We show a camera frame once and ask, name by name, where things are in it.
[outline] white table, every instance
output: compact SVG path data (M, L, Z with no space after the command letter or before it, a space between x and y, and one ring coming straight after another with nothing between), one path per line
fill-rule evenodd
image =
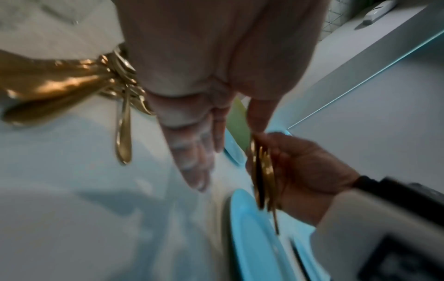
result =
M37 11L0 32L0 49L90 58L122 40L106 1L78 26ZM133 162L121 166L120 106L93 97L47 125L0 124L0 280L231 279L222 209L235 189L251 192L248 174L219 154L211 190L190 190L155 119L136 111Z

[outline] human hand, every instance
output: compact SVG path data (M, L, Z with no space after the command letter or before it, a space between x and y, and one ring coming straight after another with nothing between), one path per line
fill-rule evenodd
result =
M236 92L263 131L302 77L328 0L118 1L131 63L187 183L210 184Z
M282 133L257 134L255 138L271 151L278 207L310 225L316 226L334 196L350 189L360 176L312 141ZM249 155L248 172L251 167Z

